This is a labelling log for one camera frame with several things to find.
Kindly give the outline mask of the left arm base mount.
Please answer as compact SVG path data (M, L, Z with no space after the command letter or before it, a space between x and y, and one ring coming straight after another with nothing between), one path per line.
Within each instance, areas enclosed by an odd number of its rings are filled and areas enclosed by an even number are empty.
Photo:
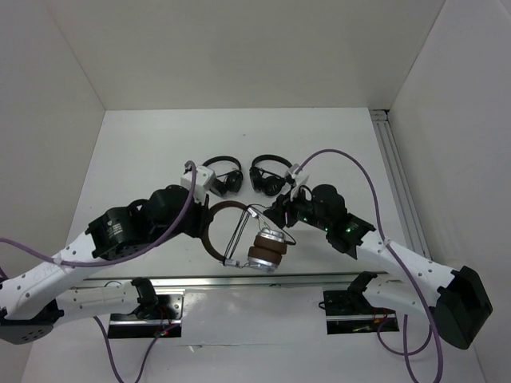
M147 278L129 282L138 293L137 308L129 314L111 314L109 339L180 338L184 308L184 292L157 292Z

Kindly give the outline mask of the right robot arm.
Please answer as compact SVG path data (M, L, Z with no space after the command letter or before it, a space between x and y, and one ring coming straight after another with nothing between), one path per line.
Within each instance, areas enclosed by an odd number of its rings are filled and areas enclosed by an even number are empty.
M458 349L468 349L493 312L479 274L470 267L456 270L383 238L376 227L350 213L345 199L330 184L311 194L279 195L264 214L278 227L305 223L325 232L329 244L355 260L371 263L402 281L401 285L364 272L348 294L352 310L386 307L433 319L438 335Z

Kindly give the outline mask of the brown silver over-ear headphones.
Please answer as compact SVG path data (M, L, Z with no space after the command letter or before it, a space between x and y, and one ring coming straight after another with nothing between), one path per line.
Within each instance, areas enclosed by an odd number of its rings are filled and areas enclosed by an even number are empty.
M226 247L220 251L213 244L210 227L219 222L218 218L223 211L234 209L239 211L240 217ZM219 202L210 207L212 221L201 237L205 251L223 267L274 273L288 249L297 242L287 231L269 220L263 214L264 209L265 206L259 203L245 204L237 201Z

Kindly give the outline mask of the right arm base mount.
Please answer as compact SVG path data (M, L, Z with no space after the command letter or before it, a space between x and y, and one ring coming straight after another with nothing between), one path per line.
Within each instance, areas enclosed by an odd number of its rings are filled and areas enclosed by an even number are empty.
M393 310L375 308L356 298L348 290L325 290L318 307L326 315L327 334L368 334L398 332L399 325Z

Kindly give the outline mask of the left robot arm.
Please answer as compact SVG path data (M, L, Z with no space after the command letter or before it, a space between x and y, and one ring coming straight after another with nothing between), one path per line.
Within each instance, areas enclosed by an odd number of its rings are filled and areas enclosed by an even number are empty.
M23 345L67 322L103 314L151 317L159 300L148 278L84 290L78 284L180 234L200 237L208 205L208 195L196 197L171 185L148 199L110 208L50 260L2 280L1 339Z

